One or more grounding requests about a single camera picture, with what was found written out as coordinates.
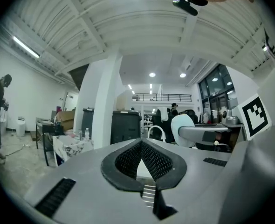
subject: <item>recessed light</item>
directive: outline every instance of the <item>recessed light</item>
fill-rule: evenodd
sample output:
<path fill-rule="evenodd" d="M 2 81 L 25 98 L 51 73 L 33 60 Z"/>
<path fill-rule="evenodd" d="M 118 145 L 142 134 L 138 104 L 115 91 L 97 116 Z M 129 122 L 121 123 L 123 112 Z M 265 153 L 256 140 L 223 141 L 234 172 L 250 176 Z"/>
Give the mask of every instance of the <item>recessed light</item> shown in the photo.
<path fill-rule="evenodd" d="M 36 52 L 34 52 L 34 51 L 32 51 L 29 47 L 27 47 L 24 43 L 22 43 L 19 39 L 17 39 L 15 36 L 13 37 L 13 40 L 17 43 L 17 44 L 19 44 L 21 47 L 23 47 L 28 53 L 30 53 L 32 56 L 34 56 L 35 58 L 39 58 L 40 56 L 36 53 Z"/>

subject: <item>doorway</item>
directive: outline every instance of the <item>doorway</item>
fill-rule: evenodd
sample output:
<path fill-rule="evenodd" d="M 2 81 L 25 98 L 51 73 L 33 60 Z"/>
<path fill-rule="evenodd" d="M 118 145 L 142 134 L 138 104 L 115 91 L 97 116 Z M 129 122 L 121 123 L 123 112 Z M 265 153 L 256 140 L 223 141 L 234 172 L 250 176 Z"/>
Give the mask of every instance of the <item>doorway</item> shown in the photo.
<path fill-rule="evenodd" d="M 227 97 L 226 94 L 218 95 L 210 99 L 211 105 L 211 121 L 213 124 L 219 124 L 222 121 L 222 114 L 227 110 Z"/>

